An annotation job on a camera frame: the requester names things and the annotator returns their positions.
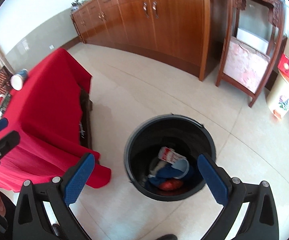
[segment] white wall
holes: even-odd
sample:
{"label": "white wall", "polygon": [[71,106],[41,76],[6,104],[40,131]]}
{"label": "white wall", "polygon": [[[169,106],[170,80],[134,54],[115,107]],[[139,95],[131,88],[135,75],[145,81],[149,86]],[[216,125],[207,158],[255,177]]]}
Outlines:
{"label": "white wall", "polygon": [[69,8],[74,0],[5,0],[0,7],[0,48],[7,54],[22,38]]}

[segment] table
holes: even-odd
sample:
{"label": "table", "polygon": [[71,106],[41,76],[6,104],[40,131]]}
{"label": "table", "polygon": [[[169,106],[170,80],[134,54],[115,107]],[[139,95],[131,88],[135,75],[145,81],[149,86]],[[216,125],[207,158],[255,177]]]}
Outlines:
{"label": "table", "polygon": [[[1,188],[19,192],[26,179],[48,182],[62,176],[85,152],[99,160],[98,152],[79,144],[80,91],[89,93],[91,78],[65,49],[57,49],[29,72],[20,91],[11,90],[4,114],[9,125],[0,139],[16,130],[20,143],[1,159]],[[96,164],[86,184],[99,188],[110,177],[109,168]]]}

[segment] cabinet door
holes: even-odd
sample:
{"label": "cabinet door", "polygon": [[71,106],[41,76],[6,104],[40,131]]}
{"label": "cabinet door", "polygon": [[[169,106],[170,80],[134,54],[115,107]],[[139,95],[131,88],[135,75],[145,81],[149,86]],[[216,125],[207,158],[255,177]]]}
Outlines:
{"label": "cabinet door", "polygon": [[86,29],[86,39],[88,37],[92,37],[95,35],[95,30],[93,28],[90,16],[89,16],[89,12],[87,8],[81,9],[80,11],[80,16],[82,19],[82,23]]}
{"label": "cabinet door", "polygon": [[149,0],[124,3],[120,5],[120,9],[129,44],[156,50],[155,33]]}
{"label": "cabinet door", "polygon": [[108,46],[108,44],[110,44],[109,36],[105,23],[101,18],[101,13],[95,12],[90,14],[90,19],[95,30],[95,35],[90,36],[88,42],[97,45]]}
{"label": "cabinet door", "polygon": [[84,22],[82,20],[82,17],[80,16],[79,12],[75,12],[73,14],[74,21],[76,23],[77,29],[81,35],[81,38],[85,42],[86,39],[88,38],[88,33],[86,31],[86,27],[84,26]]}
{"label": "cabinet door", "polygon": [[158,51],[200,65],[203,0],[153,0],[153,3]]}
{"label": "cabinet door", "polygon": [[126,32],[118,5],[103,10],[103,17],[112,42],[127,44]]}

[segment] wall baseboard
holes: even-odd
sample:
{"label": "wall baseboard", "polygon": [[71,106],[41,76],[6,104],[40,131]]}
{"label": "wall baseboard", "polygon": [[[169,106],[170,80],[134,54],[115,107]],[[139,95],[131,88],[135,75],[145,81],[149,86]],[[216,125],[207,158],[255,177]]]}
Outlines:
{"label": "wall baseboard", "polygon": [[78,44],[79,42],[80,42],[80,39],[77,36],[77,37],[73,38],[71,41],[68,41],[67,43],[62,45],[60,48],[68,50],[68,49],[72,48],[74,45]]}

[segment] blue cloth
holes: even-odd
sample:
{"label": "blue cloth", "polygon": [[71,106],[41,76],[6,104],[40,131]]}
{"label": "blue cloth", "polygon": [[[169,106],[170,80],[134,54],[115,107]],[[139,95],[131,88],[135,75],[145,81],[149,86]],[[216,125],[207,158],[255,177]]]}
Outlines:
{"label": "blue cloth", "polygon": [[[182,181],[186,181],[192,177],[194,174],[193,167],[190,166],[188,173],[181,179]],[[157,171],[157,174],[155,177],[148,178],[148,181],[155,185],[156,187],[159,187],[160,184],[164,183],[167,179],[171,179],[174,177],[179,177],[183,174],[181,170],[177,170],[172,167],[170,163],[168,163],[166,166],[161,168]]]}

